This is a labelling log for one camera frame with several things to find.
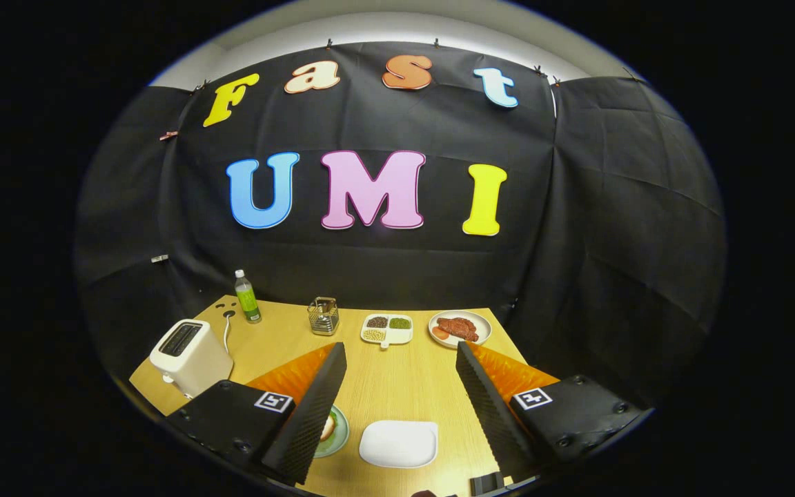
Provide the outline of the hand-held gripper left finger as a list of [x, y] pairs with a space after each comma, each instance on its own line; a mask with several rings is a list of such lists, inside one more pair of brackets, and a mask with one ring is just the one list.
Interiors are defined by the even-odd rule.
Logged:
[[240, 471], [302, 485], [346, 369], [344, 344], [330, 343], [246, 384], [220, 380], [167, 424]]

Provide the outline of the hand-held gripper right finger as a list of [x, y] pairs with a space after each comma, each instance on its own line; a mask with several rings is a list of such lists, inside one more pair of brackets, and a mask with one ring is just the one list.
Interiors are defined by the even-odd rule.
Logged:
[[515, 481], [571, 471], [647, 418], [593, 378], [558, 380], [476, 343], [458, 344], [455, 370], [500, 471]]

